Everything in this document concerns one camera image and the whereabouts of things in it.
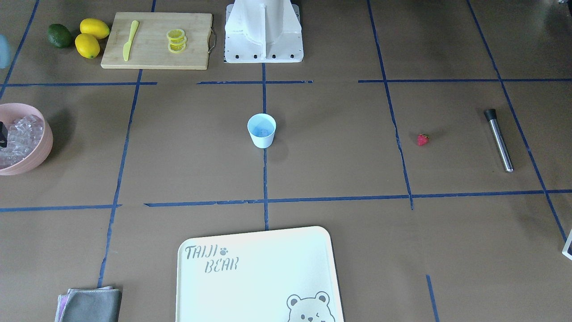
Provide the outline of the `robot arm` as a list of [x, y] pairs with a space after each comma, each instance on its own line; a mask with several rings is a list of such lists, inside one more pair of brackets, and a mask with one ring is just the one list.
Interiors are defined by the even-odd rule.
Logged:
[[[5, 35], [0, 35], [0, 69], [4, 69], [9, 64], [10, 45]], [[0, 146], [6, 148], [8, 145], [8, 129], [4, 122], [0, 122]]]

